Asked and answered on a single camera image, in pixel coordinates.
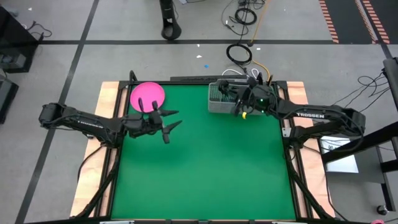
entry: pink frisbee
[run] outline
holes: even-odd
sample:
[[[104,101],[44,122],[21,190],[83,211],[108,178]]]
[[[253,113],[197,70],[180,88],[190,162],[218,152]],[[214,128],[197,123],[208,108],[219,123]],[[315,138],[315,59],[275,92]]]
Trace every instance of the pink frisbee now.
[[[141,111],[139,106],[139,99],[142,100],[144,111]],[[160,108],[164,102],[164,89],[157,83],[144,82],[136,86],[130,96],[131,106],[138,112],[150,113],[154,110],[152,102],[157,102],[157,107]]]

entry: gray basket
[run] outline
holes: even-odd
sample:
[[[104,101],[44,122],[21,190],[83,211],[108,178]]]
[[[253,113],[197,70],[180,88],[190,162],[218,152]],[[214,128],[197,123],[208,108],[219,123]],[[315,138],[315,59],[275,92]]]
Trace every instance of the gray basket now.
[[[218,85],[216,83],[209,84],[209,95],[208,95],[208,109],[210,113],[231,113],[232,109],[235,106],[235,99],[231,96],[225,96],[218,90]],[[260,115],[262,114],[260,111],[254,110],[251,114]]]

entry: wooden table edge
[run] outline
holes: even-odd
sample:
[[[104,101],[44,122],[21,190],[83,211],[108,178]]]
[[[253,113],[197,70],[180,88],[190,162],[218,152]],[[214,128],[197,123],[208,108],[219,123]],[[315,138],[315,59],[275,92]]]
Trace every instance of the wooden table edge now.
[[[111,118],[113,116],[114,106],[116,103],[116,95],[118,93],[118,86],[119,82],[102,83],[95,114],[107,118]],[[297,104],[308,104],[303,82],[287,82],[287,86],[289,98],[292,102]],[[127,89],[124,89],[122,92],[122,98],[119,107],[119,116],[123,115],[126,95]],[[303,127],[313,126],[312,120],[308,118],[294,118],[294,123],[295,125],[301,125]],[[85,157],[91,154],[96,148],[99,147],[99,145],[100,143],[96,139],[88,140]],[[319,150],[316,139],[308,140],[305,145],[313,149]],[[90,160],[86,162],[85,166],[82,168],[80,180],[78,181],[78,185],[76,187],[75,198],[73,199],[70,216],[79,214],[94,196],[95,192],[98,190],[104,164],[105,150],[106,149],[102,149],[100,152],[95,154]],[[115,151],[112,151],[113,156],[111,156],[109,167],[111,167],[113,164],[114,152]],[[326,176],[320,154],[303,148],[301,150],[301,155],[308,189],[311,191],[318,203],[325,209],[325,211],[329,215],[334,217],[335,213],[328,202]],[[298,205],[300,207],[300,214],[302,217],[306,217],[307,213],[305,212],[303,195],[298,187],[296,187],[296,191],[298,197]],[[108,200],[109,187],[103,195],[103,203],[101,205],[100,215],[106,215]]]

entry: gray floor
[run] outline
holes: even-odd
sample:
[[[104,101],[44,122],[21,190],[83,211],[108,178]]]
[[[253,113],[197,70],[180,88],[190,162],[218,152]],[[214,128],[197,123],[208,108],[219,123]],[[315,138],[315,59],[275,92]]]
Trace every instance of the gray floor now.
[[[93,0],[0,2],[20,10],[18,19],[22,23],[36,20],[52,30],[54,35],[49,39],[78,40]],[[220,22],[221,11],[228,2],[209,0],[182,6],[175,1],[180,14],[178,22],[183,27],[180,39],[236,39]],[[257,36],[259,39],[330,40],[318,7],[315,0],[272,1]],[[225,18],[234,8],[231,6],[226,11]],[[161,39],[158,14],[157,1],[100,0],[88,39]],[[139,80],[168,80],[171,76],[218,75],[226,68],[237,69],[225,55],[227,46],[86,45],[66,104],[94,112],[101,82],[127,80],[130,70],[135,71]],[[398,56],[398,46],[389,48]],[[9,76],[20,89],[6,123],[0,126],[1,223],[15,222],[47,133],[37,121],[41,105],[58,100],[75,51],[76,45],[40,46],[29,73]],[[361,75],[378,76],[385,58],[378,45],[255,45],[252,51],[254,59],[264,63],[275,80],[303,81],[309,102],[322,105],[332,104],[358,88],[356,79]],[[233,55],[244,57],[244,52],[234,50]],[[371,92],[366,91],[367,95],[360,96],[351,106],[358,110],[364,108],[374,99],[368,98]],[[368,118],[367,133],[398,118],[389,93],[364,114]],[[76,132],[55,133],[27,222],[68,218],[86,142],[86,138]],[[386,160],[394,158],[391,151],[382,153]],[[393,186],[398,186],[397,174],[391,176]],[[397,213],[387,217],[376,214],[375,207],[384,203],[379,185],[335,176],[329,180],[333,203],[346,218],[370,222],[376,218],[398,217]],[[394,193],[398,202],[398,192]]]

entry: green mat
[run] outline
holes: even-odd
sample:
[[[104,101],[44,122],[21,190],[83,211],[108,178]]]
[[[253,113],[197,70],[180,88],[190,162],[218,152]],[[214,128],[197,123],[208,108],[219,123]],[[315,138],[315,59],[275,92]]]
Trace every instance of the green mat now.
[[[126,137],[113,219],[294,219],[278,120],[208,112],[208,86],[164,85],[160,132]],[[130,107],[129,113],[135,113]]]

